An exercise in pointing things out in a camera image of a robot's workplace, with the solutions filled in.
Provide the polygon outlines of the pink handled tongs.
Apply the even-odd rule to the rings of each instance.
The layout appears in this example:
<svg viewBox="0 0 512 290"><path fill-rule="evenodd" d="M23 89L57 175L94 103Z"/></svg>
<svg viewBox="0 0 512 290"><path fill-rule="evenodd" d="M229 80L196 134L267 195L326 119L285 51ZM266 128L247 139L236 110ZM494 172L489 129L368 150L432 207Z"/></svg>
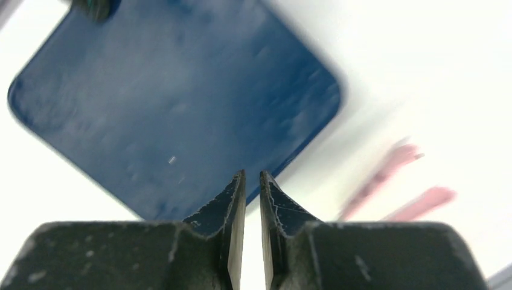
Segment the pink handled tongs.
<svg viewBox="0 0 512 290"><path fill-rule="evenodd" d="M375 173L343 205L339 221L411 222L449 204L458 195L435 181L435 166L417 144L386 154Z"/></svg>

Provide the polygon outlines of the dark blue box lid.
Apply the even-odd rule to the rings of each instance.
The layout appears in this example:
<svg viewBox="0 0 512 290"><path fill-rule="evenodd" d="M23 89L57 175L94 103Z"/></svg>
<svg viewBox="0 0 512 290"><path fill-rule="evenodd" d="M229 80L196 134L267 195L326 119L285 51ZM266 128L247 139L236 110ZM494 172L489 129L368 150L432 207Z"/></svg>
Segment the dark blue box lid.
<svg viewBox="0 0 512 290"><path fill-rule="evenodd" d="M143 219L183 219L238 170L246 198L344 104L263 1L115 1L71 10L13 79L11 111Z"/></svg>

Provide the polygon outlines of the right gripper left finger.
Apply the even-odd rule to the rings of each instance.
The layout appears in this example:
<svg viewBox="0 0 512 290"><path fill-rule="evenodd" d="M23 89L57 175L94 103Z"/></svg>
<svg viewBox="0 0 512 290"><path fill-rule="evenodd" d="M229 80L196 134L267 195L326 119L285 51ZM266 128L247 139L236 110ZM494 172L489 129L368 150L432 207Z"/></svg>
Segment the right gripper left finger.
<svg viewBox="0 0 512 290"><path fill-rule="evenodd" d="M25 241L2 289L238 289L244 171L182 221L49 222Z"/></svg>

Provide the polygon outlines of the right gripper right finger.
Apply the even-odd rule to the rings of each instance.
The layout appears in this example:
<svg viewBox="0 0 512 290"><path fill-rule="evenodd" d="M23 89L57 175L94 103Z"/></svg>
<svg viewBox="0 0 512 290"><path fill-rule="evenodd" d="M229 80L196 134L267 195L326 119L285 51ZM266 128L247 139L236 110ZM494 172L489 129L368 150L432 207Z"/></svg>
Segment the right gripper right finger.
<svg viewBox="0 0 512 290"><path fill-rule="evenodd" d="M468 246L438 222L324 222L260 174L267 289L487 289Z"/></svg>

